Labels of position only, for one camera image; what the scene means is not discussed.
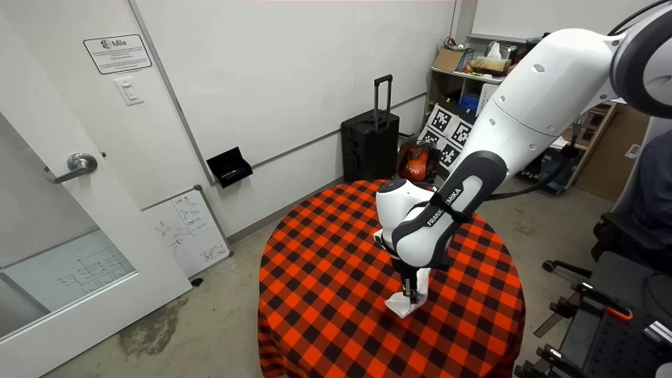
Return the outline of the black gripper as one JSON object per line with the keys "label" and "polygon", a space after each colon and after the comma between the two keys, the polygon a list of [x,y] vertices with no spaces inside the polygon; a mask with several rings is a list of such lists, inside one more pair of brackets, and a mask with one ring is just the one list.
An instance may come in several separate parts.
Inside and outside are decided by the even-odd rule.
{"label": "black gripper", "polygon": [[402,276],[404,287],[402,294],[414,302],[422,305],[429,297],[429,267],[412,267],[394,257],[394,268]]}

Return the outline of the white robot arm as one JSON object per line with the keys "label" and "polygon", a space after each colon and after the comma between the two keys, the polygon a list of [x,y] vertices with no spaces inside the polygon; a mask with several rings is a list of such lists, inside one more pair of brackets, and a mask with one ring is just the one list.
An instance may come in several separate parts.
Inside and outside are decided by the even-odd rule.
{"label": "white robot arm", "polygon": [[621,98],[654,118],[672,116],[672,6],[608,36],[570,28],[542,37],[505,77],[435,190],[394,178],[377,192],[381,230],[402,289],[386,307],[407,316],[429,297],[462,222],[591,107]]}

